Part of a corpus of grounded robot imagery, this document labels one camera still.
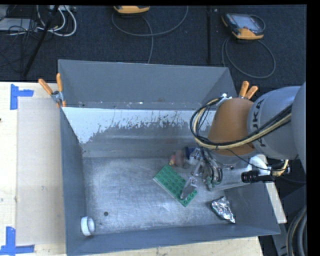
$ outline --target white cable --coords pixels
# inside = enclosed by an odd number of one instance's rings
[[[74,23],[74,28],[72,30],[72,32],[70,32],[69,34],[63,34],[63,33],[57,33],[57,31],[61,30],[65,25],[66,25],[66,17],[65,15],[63,14],[63,12],[61,11],[60,8],[58,8],[58,11],[60,12],[62,18],[63,18],[63,24],[58,27],[58,28],[50,28],[48,29],[48,32],[50,33],[53,33],[54,35],[56,36],[59,36],[59,37],[70,37],[72,36],[76,30],[77,30],[77,21],[76,21],[76,17],[73,15],[73,13],[69,10],[69,8],[65,8],[66,11],[70,14],[70,16],[72,17],[72,20],[73,20],[73,23]],[[45,26],[46,24],[44,23],[44,21],[41,19],[41,16],[40,16],[40,12],[39,12],[39,6],[36,5],[36,10],[37,10],[37,16],[38,18],[40,19],[40,22],[42,23],[43,26]],[[37,29],[40,29],[40,30],[44,30],[43,27],[37,27]]]
[[[73,19],[74,28],[73,28],[72,32],[70,32],[69,34],[59,34],[59,33],[56,33],[55,31],[49,31],[49,32],[51,32],[54,35],[59,36],[59,37],[70,37],[77,31],[76,17],[73,15],[73,13],[68,8],[66,9],[66,11],[70,14],[70,16]]]

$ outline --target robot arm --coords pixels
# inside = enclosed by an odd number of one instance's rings
[[[213,99],[198,109],[190,121],[195,141],[202,151],[205,149],[204,162],[211,163],[207,166],[213,173],[212,182],[218,180],[217,170],[230,168],[234,176],[241,176],[242,184],[272,181],[272,176],[287,170],[289,160],[297,158],[306,171],[306,83],[270,91],[255,102],[250,98],[257,89],[246,97],[249,83],[245,81],[242,85],[238,98]],[[206,111],[213,105],[218,107],[204,137],[199,129]],[[283,162],[269,167],[266,157]]]

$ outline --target cable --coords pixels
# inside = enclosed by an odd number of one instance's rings
[[[307,227],[307,223],[305,224],[305,227],[303,230],[303,250],[304,250],[305,255],[308,254],[308,231],[307,231],[308,227]]]
[[[306,181],[299,181],[299,180],[293,180],[293,179],[289,179],[289,178],[286,178],[284,176],[279,176],[282,180],[284,181],[287,181],[287,182],[290,182],[290,183],[296,183],[296,184],[306,184],[307,182]]]
[[[135,34],[135,33],[127,32],[127,31],[121,29],[120,27],[118,27],[117,24],[115,23],[115,20],[114,20],[115,12],[113,12],[112,15],[111,15],[111,21],[112,21],[113,25],[114,25],[118,30],[120,30],[121,32],[126,33],[126,34],[128,34],[128,35],[131,35],[131,36],[136,36],[136,37],[160,36],[160,35],[164,35],[164,34],[170,33],[170,32],[172,32],[172,31],[174,31],[176,28],[178,28],[178,27],[185,21],[185,19],[186,19],[186,17],[187,17],[187,14],[188,14],[188,11],[189,11],[189,6],[187,5],[187,6],[186,6],[185,15],[184,15],[183,19],[179,22],[179,24],[176,25],[175,27],[167,30],[167,31],[159,32],[159,33]]]
[[[301,224],[299,226],[298,232],[297,232],[297,243],[298,243],[298,251],[299,256],[305,256],[305,250],[304,250],[304,230],[306,228],[307,224],[307,214],[304,215]]]
[[[289,161],[288,161],[288,160],[285,160],[285,161],[287,161],[287,162],[286,162],[287,164],[284,164],[284,165],[281,167],[281,169],[272,169],[273,166],[271,166],[271,170],[270,170],[270,169],[266,169],[266,168],[261,168],[261,167],[259,167],[259,166],[254,165],[253,163],[250,163],[249,161],[245,160],[245,159],[242,158],[241,156],[237,155],[237,154],[236,154],[235,152],[233,152],[231,149],[227,148],[227,150],[230,151],[232,154],[234,154],[234,155],[235,155],[237,158],[239,158],[240,160],[246,162],[248,165],[251,165],[251,166],[253,166],[253,167],[255,167],[255,168],[258,168],[258,169],[260,169],[260,170],[272,171],[272,172],[284,172],[284,171],[287,169],[287,167],[288,167],[288,162],[289,162]]]
[[[147,61],[147,63],[149,64],[149,63],[150,63],[150,60],[151,60],[152,53],[153,53],[153,48],[154,48],[154,36],[164,35],[164,34],[167,34],[167,33],[172,32],[173,30],[175,30],[176,28],[178,28],[178,27],[184,22],[184,20],[186,19],[187,14],[188,14],[188,10],[189,10],[189,6],[187,5],[187,6],[186,6],[185,15],[184,15],[183,19],[179,22],[178,25],[176,25],[175,27],[173,27],[173,28],[171,28],[171,29],[169,29],[169,30],[167,30],[167,31],[159,32],[159,33],[153,33],[153,32],[152,32],[152,28],[151,28],[150,23],[149,23],[148,20],[147,20],[145,17],[143,17],[143,16],[142,16],[142,18],[144,19],[144,21],[145,21],[146,24],[148,25],[149,30],[150,30],[150,34],[135,34],[135,33],[127,32],[127,31],[121,29],[121,28],[118,27],[117,24],[115,23],[115,20],[114,20],[115,12],[113,12],[112,15],[111,15],[111,21],[112,21],[113,25],[114,25],[118,30],[120,30],[121,32],[123,32],[123,33],[125,33],[125,34],[127,34],[127,35],[136,36],[136,37],[151,37],[151,50],[150,50],[149,58],[148,58],[148,61]]]
[[[61,11],[60,7],[58,8],[58,11],[59,11],[59,13],[61,14],[62,19],[63,19],[62,25],[61,25],[60,27],[58,27],[58,28],[50,28],[50,29],[48,29],[48,32],[53,33],[54,35],[59,36],[59,37],[70,37],[70,36],[72,36],[72,35],[77,31],[77,20],[76,20],[76,17],[73,15],[73,13],[69,10],[69,8],[66,8],[66,7],[64,7],[64,8],[66,9],[66,11],[69,13],[69,15],[70,15],[71,18],[72,18],[72,21],[73,21],[73,24],[74,24],[74,27],[73,27],[72,32],[70,32],[70,33],[57,33],[57,31],[60,31],[60,30],[63,29],[63,28],[65,27],[65,25],[66,25],[66,17],[65,17],[65,15],[63,14],[63,12]],[[41,24],[45,27],[46,24],[45,24],[45,22],[44,22],[44,21],[42,20],[42,18],[41,18],[40,11],[39,11],[39,5],[38,5],[38,4],[36,5],[36,13],[37,13],[37,16],[38,16]],[[39,26],[38,26],[37,29],[39,29],[39,30],[44,30],[44,29],[45,29],[44,27],[39,27]]]
[[[298,228],[301,220],[305,217],[307,214],[307,206],[305,205],[299,212],[298,214],[294,217],[293,221],[291,222],[288,232],[287,232],[287,237],[286,237],[286,249],[287,249],[287,254],[288,256],[294,256],[294,251],[293,251],[293,239],[294,235],[296,232],[296,229]]]
[[[149,21],[143,16],[142,16],[142,18],[144,19],[144,21],[148,25],[150,33],[152,34],[152,28],[151,28]],[[149,58],[148,58],[148,62],[147,62],[148,64],[150,63],[153,50],[154,50],[154,36],[151,36],[151,49],[150,49],[150,54],[149,54]]]
[[[248,136],[236,140],[236,141],[229,141],[229,142],[220,142],[214,143],[210,141],[208,138],[199,135],[199,124],[201,123],[201,118],[204,116],[204,112],[208,110],[208,106],[215,105],[218,101],[222,98],[215,98],[209,101],[207,104],[199,108],[195,111],[190,119],[190,130],[194,136],[195,141],[202,147],[211,149],[211,150],[222,150],[222,149],[230,149],[242,146],[247,143],[251,143],[253,141],[258,140],[259,138],[273,132],[274,130],[280,128],[281,126],[287,124],[291,120],[291,108],[292,105],[289,105],[280,113],[275,115],[272,119],[266,122],[262,127],[257,129],[255,132],[252,132]]]
[[[250,14],[250,16],[252,17],[256,17],[258,18],[262,23],[263,23],[263,28],[262,30],[264,31],[266,29],[266,23],[265,21],[260,18],[259,16],[257,15],[253,15],[253,14]],[[271,52],[271,50],[269,49],[269,47],[267,47],[261,40],[255,40],[257,42],[259,42],[260,44],[262,44],[262,46],[264,48],[266,48],[266,50],[269,52],[269,54],[271,55],[272,57],[272,62],[273,62],[273,69],[272,71],[268,74],[268,75],[263,75],[263,76],[256,76],[256,75],[251,75],[249,73],[246,73],[244,71],[242,71],[239,67],[236,66],[236,64],[231,60],[229,54],[228,54],[228,51],[227,51],[227,45],[228,45],[228,42],[230,40],[230,37],[229,38],[226,38],[222,44],[222,48],[221,48],[221,57],[222,57],[222,63],[223,63],[223,66],[226,67],[226,63],[225,63],[225,58],[224,58],[224,53],[226,55],[226,57],[228,58],[229,62],[233,65],[233,67],[235,67],[239,72],[241,72],[242,74],[248,76],[248,77],[251,77],[251,78],[256,78],[256,79],[265,79],[265,78],[268,78],[270,76],[272,76],[276,70],[276,59],[275,59],[275,56],[273,55],[273,53]]]

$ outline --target orange clamp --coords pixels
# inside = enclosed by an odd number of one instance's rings
[[[252,98],[252,96],[256,93],[256,91],[258,91],[258,86],[252,86],[248,92],[245,94],[245,98],[250,100]]]
[[[249,88],[249,82],[248,81],[243,81],[241,89],[240,89],[240,92],[239,92],[239,97],[241,97],[241,98],[245,97],[248,88]]]

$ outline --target small white object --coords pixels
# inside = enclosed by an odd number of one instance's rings
[[[91,236],[95,229],[95,222],[91,217],[86,216],[81,219],[81,230],[86,237]]]

